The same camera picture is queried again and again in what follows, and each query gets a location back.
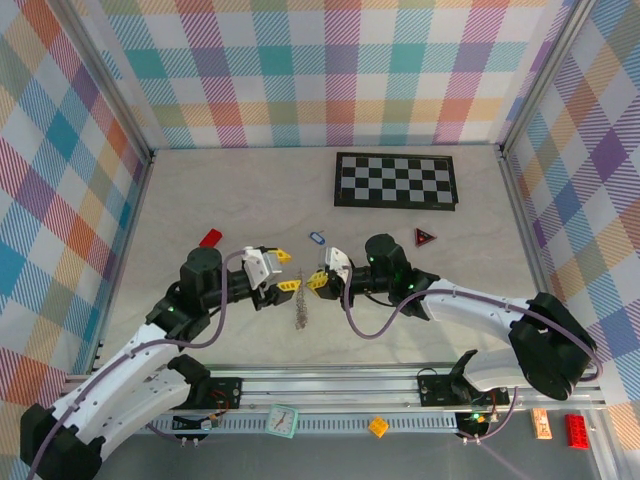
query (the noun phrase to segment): red lego brick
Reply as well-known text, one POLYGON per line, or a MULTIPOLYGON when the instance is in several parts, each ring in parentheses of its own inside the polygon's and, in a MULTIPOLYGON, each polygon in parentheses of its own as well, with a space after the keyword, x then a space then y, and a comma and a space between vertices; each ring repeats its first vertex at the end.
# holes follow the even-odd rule
POLYGON ((567 424, 567 439, 571 448, 589 448, 589 436, 582 415, 568 414, 564 416, 567 424))
POLYGON ((201 247, 215 247, 222 238, 222 233, 212 228, 200 242, 201 247))

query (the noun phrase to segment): checkered board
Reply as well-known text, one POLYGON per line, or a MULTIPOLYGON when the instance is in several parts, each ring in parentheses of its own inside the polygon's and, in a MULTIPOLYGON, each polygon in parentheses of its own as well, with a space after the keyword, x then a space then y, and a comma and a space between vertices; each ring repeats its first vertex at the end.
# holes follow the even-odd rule
POLYGON ((453 211, 456 203, 451 157, 338 153, 336 207, 453 211))

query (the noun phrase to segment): red object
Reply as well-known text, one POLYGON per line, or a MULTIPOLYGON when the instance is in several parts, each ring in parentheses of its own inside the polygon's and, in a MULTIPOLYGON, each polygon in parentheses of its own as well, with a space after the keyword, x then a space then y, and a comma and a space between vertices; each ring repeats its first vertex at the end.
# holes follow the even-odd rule
POLYGON ((215 247, 222 238, 222 233, 212 228, 200 242, 201 247, 215 247))
POLYGON ((567 439, 571 448, 589 448, 589 436, 582 415, 568 414, 564 416, 567 424, 567 439))
POLYGON ((436 236, 416 228, 416 247, 421 247, 422 245, 432 242, 436 238, 436 236))

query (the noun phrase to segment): colorful checkered backdrop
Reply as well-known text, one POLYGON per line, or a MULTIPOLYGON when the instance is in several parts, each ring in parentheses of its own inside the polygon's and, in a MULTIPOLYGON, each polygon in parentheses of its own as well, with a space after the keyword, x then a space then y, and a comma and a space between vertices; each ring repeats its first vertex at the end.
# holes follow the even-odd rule
POLYGON ((142 162, 44 0, 0 3, 0 478, 18 421, 79 372, 142 162))
POLYGON ((599 345, 640 472, 640 1, 601 0, 513 166, 553 290, 599 345))
POLYGON ((495 140, 573 1, 74 3, 150 143, 193 148, 495 140))

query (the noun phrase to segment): red triangle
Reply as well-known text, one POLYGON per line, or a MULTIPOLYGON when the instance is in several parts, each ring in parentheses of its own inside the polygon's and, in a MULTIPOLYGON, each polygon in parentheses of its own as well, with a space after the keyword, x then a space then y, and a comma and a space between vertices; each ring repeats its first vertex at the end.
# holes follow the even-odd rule
POLYGON ((436 238, 436 236, 431 235, 427 232, 423 232, 419 228, 416 228, 416 247, 421 247, 422 245, 425 245, 435 240, 436 238))

